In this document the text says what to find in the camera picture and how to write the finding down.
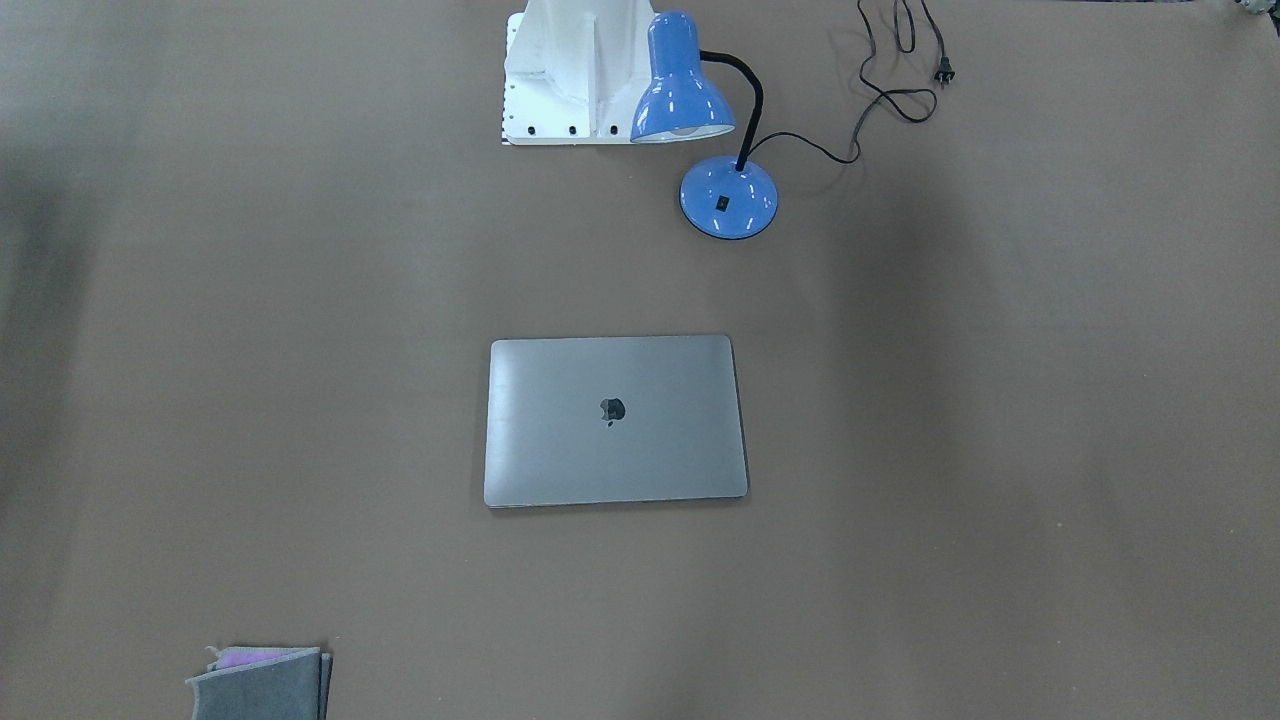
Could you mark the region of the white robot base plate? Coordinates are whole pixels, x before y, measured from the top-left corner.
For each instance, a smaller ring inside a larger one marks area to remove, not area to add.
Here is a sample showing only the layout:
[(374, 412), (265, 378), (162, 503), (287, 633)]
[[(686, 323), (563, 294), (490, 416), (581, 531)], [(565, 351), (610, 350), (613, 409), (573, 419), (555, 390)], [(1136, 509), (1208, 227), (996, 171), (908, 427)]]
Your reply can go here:
[(628, 145), (655, 15), (649, 1), (530, 1), (511, 14), (502, 142)]

